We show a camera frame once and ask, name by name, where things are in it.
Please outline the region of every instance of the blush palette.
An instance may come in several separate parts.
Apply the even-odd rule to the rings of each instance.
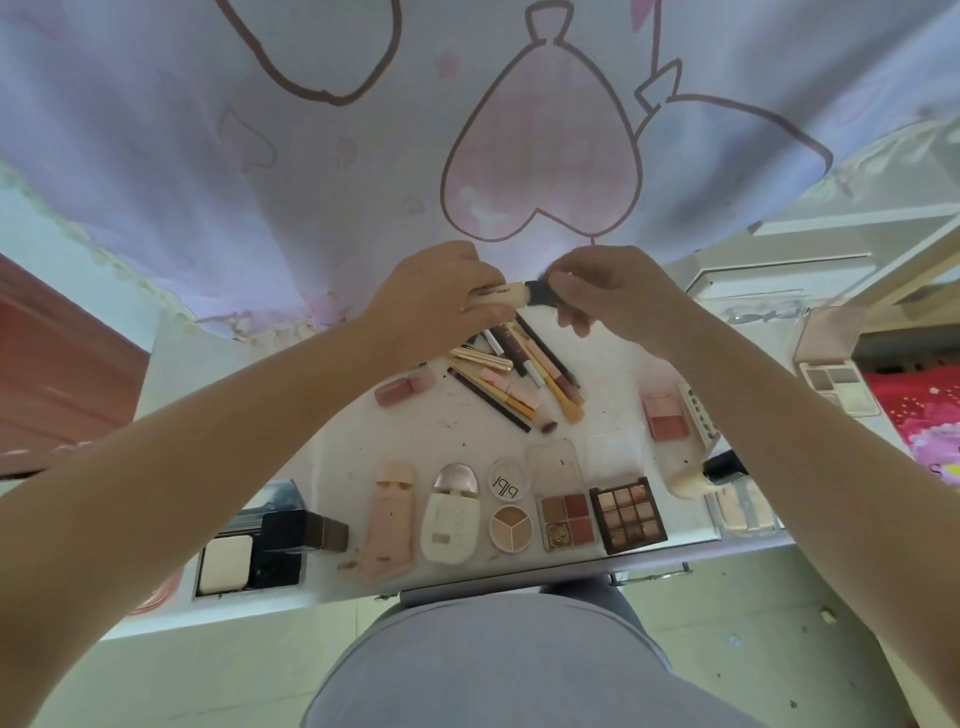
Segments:
[[[596,532],[585,494],[540,498],[537,505],[543,526],[543,547],[547,551],[596,543]]]
[[[616,488],[593,488],[590,500],[607,553],[632,551],[666,541],[660,511],[645,477]]]

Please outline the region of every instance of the floor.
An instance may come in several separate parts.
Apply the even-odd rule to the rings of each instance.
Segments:
[[[679,675],[775,728],[906,724],[873,635],[795,548],[692,568],[624,588]],[[35,726],[293,728],[387,606],[362,599],[101,643]]]

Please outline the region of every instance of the red fabric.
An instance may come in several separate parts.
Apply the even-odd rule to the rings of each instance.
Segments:
[[[864,378],[914,460],[960,488],[960,367]]]

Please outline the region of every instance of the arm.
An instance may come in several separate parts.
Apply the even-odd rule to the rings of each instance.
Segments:
[[[960,497],[689,299],[635,248],[551,268],[570,304],[670,361],[696,390],[798,546],[960,720]]]
[[[27,725],[63,674],[340,409],[513,311],[472,243],[402,261],[358,319],[110,435],[0,500],[0,713]]]

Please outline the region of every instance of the hand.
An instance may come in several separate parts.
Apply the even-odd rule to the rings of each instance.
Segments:
[[[406,369],[463,345],[484,328],[512,321],[516,311],[488,304],[464,310],[475,288],[503,283],[477,258],[473,243],[451,240],[401,260],[361,315]]]
[[[587,336],[593,322],[602,321],[654,356],[665,357],[667,343],[697,308],[653,258],[629,245],[577,248],[547,268],[547,279],[567,303],[560,308],[562,327]]]

